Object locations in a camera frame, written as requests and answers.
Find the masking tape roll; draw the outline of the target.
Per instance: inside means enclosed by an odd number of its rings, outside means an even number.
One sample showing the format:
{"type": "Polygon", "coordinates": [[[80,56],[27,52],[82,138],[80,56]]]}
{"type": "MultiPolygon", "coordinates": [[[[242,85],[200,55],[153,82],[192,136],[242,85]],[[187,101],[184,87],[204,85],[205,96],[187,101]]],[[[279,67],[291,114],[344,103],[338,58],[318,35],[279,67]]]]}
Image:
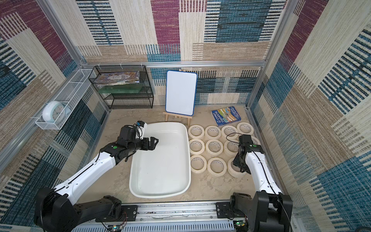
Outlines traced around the masking tape roll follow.
{"type": "Polygon", "coordinates": [[[234,140],[239,136],[238,130],[234,126],[226,125],[221,129],[222,139],[224,140],[234,140]]]}
{"type": "Polygon", "coordinates": [[[192,125],[188,129],[188,136],[190,139],[203,139],[205,130],[201,125],[192,125]]]}
{"type": "Polygon", "coordinates": [[[237,130],[241,134],[247,134],[247,135],[253,135],[254,134],[254,128],[253,126],[248,122],[240,122],[237,125],[237,130]]]}
{"type": "Polygon", "coordinates": [[[204,131],[207,140],[218,140],[222,135],[221,129],[218,126],[208,126],[204,131]]]}

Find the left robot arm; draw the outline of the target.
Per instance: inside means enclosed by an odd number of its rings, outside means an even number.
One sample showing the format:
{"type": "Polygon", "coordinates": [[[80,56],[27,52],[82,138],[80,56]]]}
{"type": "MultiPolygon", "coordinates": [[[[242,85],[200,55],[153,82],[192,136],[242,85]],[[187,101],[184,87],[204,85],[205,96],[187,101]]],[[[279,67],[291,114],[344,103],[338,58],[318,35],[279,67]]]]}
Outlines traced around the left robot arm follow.
{"type": "Polygon", "coordinates": [[[147,124],[138,121],[121,128],[117,140],[100,149],[98,155],[80,171],[54,188],[41,188],[36,194],[34,223],[45,232],[70,232],[93,219],[123,218],[122,202],[113,196],[79,204],[83,193],[103,174],[121,161],[128,161],[138,150],[152,151],[158,139],[145,137],[147,124]]]}

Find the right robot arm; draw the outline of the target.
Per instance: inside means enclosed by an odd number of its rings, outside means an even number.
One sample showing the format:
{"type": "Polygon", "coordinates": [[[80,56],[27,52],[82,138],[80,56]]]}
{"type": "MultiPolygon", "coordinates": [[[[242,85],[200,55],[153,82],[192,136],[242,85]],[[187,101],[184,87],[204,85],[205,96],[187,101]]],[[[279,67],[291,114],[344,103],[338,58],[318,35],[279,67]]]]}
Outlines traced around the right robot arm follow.
{"type": "Polygon", "coordinates": [[[249,232],[290,232],[293,202],[277,186],[269,171],[262,146],[253,143],[252,136],[240,134],[237,155],[232,164],[241,173],[252,176],[255,195],[233,193],[232,210],[247,218],[249,232]]]}

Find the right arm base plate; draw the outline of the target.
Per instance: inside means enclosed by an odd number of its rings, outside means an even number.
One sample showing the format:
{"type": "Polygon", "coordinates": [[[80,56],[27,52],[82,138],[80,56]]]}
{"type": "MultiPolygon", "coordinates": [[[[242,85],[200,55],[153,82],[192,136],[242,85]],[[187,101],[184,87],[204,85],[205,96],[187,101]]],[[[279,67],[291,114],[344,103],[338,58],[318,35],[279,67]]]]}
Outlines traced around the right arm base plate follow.
{"type": "Polygon", "coordinates": [[[215,203],[215,207],[217,218],[226,218],[229,220],[245,218],[245,214],[242,211],[232,208],[229,202],[217,202],[215,203]]]}

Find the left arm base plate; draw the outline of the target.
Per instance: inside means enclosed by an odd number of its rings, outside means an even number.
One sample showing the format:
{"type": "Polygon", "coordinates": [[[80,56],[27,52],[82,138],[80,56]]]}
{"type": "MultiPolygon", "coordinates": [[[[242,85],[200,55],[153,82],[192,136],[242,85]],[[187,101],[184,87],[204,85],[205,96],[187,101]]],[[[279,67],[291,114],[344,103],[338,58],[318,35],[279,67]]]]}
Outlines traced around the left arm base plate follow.
{"type": "Polygon", "coordinates": [[[95,222],[133,222],[136,220],[138,205],[122,205],[118,214],[111,216],[99,217],[95,222]]]}

